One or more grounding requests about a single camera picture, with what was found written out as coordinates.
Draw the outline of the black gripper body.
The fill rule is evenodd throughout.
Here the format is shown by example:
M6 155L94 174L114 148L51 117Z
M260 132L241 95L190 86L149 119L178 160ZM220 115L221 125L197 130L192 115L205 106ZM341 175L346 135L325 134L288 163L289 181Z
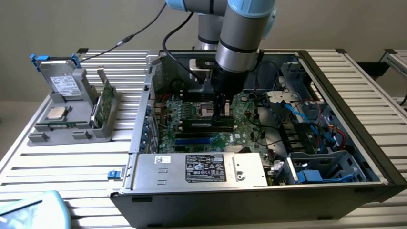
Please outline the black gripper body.
M241 92L249 71L229 72L225 69L214 69L210 76L213 91L225 96L234 96Z

